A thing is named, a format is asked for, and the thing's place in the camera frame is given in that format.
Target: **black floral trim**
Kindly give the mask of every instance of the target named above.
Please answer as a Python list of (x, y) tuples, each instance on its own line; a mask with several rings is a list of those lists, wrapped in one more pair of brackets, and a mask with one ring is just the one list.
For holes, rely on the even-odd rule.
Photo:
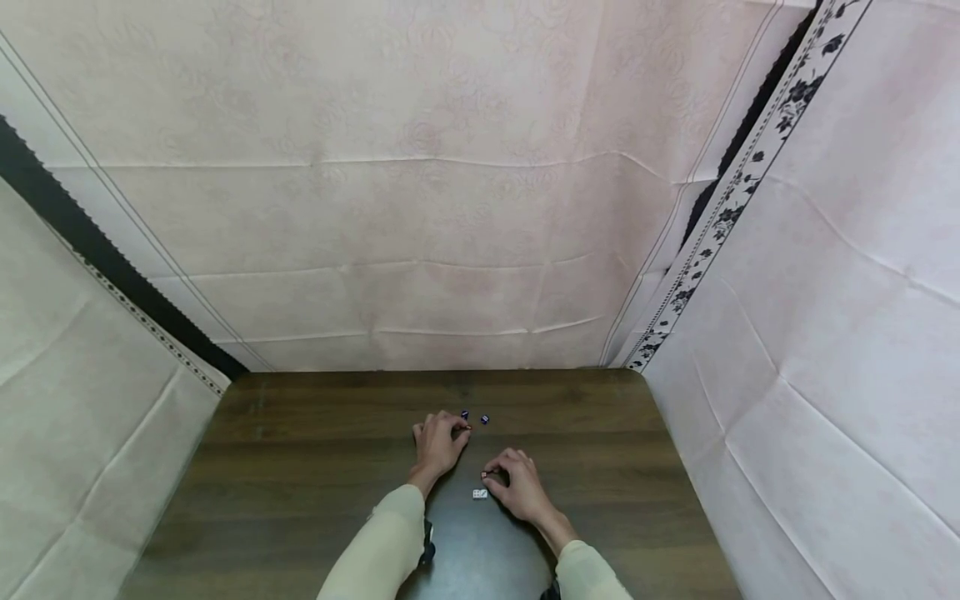
[(736, 168), (728, 170), (709, 200), (706, 219), (698, 222), (674, 267), (667, 274), (673, 283), (631, 349), (622, 367), (643, 371), (673, 331), (704, 274), (733, 226), (816, 96), (837, 56), (873, 0), (829, 0), (820, 5), (801, 50), (777, 86), (754, 132), (737, 153)]

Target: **fabric wall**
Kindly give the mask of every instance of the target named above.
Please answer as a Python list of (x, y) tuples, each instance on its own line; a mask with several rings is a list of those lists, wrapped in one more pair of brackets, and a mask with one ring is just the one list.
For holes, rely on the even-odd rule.
[(819, 90), (631, 359), (748, 598), (960, 597), (958, 9), (824, 3)]
[(812, 5), (10, 0), (0, 17), (76, 153), (27, 142), (250, 368), (542, 368), (622, 342), (625, 297), (669, 266)]
[(227, 382), (1, 180), (0, 256), (0, 596), (111, 599)]

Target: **cream sleeve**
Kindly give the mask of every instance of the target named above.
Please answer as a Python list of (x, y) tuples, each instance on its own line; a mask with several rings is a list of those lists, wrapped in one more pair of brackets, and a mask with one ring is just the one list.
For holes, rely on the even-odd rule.
[(326, 576), (317, 600), (394, 600), (423, 554), (423, 494), (388, 493)]
[(631, 600), (607, 561), (580, 540), (560, 552), (557, 582), (563, 600)]

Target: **wooden table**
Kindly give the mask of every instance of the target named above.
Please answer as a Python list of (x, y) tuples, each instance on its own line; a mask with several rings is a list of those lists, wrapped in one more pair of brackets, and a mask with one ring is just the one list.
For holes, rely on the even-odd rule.
[[(413, 464), (411, 426), (470, 410), (434, 490), (437, 556), (398, 597), (536, 600), (554, 561), (536, 532), (472, 500), (503, 448), (637, 600), (739, 598), (643, 378), (630, 371), (254, 373), (230, 386), (120, 597), (312, 600)], [(488, 425), (480, 416), (490, 415)]]

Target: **pink fabric panel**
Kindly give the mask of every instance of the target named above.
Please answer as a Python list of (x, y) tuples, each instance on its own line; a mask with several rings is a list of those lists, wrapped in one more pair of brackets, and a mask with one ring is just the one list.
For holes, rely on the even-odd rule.
[(960, 595), (958, 30), (874, 2), (644, 372), (748, 597)]

